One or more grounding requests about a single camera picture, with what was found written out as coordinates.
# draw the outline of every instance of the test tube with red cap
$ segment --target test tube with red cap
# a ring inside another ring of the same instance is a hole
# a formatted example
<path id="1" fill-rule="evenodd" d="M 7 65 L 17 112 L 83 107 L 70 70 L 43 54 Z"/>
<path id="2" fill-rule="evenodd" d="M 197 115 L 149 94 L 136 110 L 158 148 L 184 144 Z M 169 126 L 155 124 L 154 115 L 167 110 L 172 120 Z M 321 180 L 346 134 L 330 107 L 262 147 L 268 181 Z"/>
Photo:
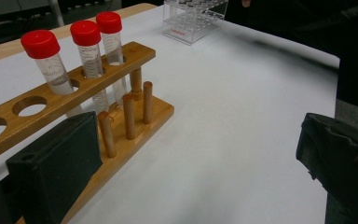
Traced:
<path id="1" fill-rule="evenodd" d="M 98 44 L 101 41 L 100 29 L 93 21 L 76 21 L 71 25 L 71 34 L 80 54 L 84 75 L 88 78 L 101 77 L 103 65 Z M 97 114 L 109 111 L 106 90 L 92 97 Z"/>
<path id="2" fill-rule="evenodd" d="M 28 56 L 33 58 L 50 89 L 59 95 L 74 92 L 60 56 L 60 45 L 56 36 L 48 30 L 35 30 L 21 38 L 21 44 Z M 66 115 L 72 117 L 83 113 L 80 105 Z"/>
<path id="3" fill-rule="evenodd" d="M 97 15 L 96 21 L 102 33 L 106 61 L 110 65 L 123 64 L 124 57 L 121 47 L 120 31 L 122 25 L 120 16 L 115 12 L 105 11 Z M 122 97 L 127 93 L 126 78 L 123 77 L 113 83 L 112 88 L 116 102 L 122 107 Z"/>

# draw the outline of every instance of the wooden peg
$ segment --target wooden peg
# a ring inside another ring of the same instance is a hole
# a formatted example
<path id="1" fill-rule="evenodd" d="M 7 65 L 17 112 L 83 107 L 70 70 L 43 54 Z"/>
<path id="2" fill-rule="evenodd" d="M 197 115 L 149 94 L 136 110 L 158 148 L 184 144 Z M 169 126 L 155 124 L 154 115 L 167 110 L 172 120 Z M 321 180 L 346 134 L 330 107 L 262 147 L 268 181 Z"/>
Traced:
<path id="1" fill-rule="evenodd" d="M 130 73 L 131 93 L 134 101 L 142 99 L 142 69 L 138 68 Z"/>
<path id="2" fill-rule="evenodd" d="M 98 122 L 101 128 L 101 135 L 103 137 L 103 144 L 105 146 L 107 157 L 114 158 L 117 155 L 115 149 L 115 142 L 113 140 L 112 129 L 110 127 L 109 113 L 106 111 L 98 114 Z"/>
<path id="3" fill-rule="evenodd" d="M 153 104 L 153 83 L 144 82 L 144 123 L 149 124 L 152 121 Z"/>
<path id="4" fill-rule="evenodd" d="M 131 140 L 135 138 L 135 117 L 133 114 L 133 98 L 131 94 L 125 94 L 123 96 L 123 107 L 126 136 L 127 139 Z"/>

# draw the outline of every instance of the gray floor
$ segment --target gray floor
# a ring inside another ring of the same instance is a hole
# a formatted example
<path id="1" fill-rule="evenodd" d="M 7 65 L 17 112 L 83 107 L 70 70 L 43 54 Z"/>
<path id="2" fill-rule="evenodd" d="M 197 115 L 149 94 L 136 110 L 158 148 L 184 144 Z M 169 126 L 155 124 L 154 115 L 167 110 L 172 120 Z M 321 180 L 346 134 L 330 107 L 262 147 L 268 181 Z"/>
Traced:
<path id="1" fill-rule="evenodd" d="M 65 24 L 70 24 L 75 21 L 85 20 L 95 17 L 102 11 L 114 11 L 121 8 L 120 0 L 105 0 L 105 3 L 87 4 L 84 7 L 78 6 L 69 8 L 67 13 L 62 14 Z M 19 39 L 27 32 L 37 29 L 54 29 L 58 27 L 56 18 L 52 13 L 46 15 L 36 14 L 29 19 L 18 19 L 15 21 L 1 21 L 0 22 L 0 44 L 7 41 Z"/>

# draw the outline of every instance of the white tabletop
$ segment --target white tabletop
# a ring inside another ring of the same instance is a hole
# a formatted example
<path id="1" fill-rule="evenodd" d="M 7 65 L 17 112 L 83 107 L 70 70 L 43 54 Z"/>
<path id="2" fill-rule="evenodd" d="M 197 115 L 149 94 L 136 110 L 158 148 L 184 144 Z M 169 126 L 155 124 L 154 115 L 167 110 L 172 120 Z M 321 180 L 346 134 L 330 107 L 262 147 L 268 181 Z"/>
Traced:
<path id="1" fill-rule="evenodd" d="M 338 59 L 229 22 L 187 46 L 162 34 L 162 9 L 123 20 L 121 37 L 157 51 L 143 80 L 175 113 L 71 222 L 324 223 L 296 146 L 307 112 L 334 116 L 337 75 L 318 63 Z M 81 65 L 71 37 L 60 44 L 67 70 Z M 44 81 L 25 53 L 1 60 L 0 104 Z"/>

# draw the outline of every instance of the red cap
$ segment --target red cap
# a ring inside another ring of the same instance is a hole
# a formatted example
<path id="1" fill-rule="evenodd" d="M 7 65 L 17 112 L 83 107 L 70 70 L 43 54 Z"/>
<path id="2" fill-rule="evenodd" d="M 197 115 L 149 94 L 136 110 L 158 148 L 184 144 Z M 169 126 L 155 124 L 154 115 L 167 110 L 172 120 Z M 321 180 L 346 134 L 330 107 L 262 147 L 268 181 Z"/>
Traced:
<path id="1" fill-rule="evenodd" d="M 33 59 L 49 58 L 60 51 L 57 38 L 48 30 L 36 30 L 23 35 L 21 44 Z"/>
<path id="2" fill-rule="evenodd" d="M 115 34 L 117 32 L 120 32 L 122 29 L 121 18 L 115 12 L 101 12 L 97 15 L 96 19 L 101 32 L 104 34 Z"/>
<path id="3" fill-rule="evenodd" d="M 71 34 L 75 44 L 87 47 L 101 41 L 100 29 L 93 21 L 77 21 L 71 25 Z"/>

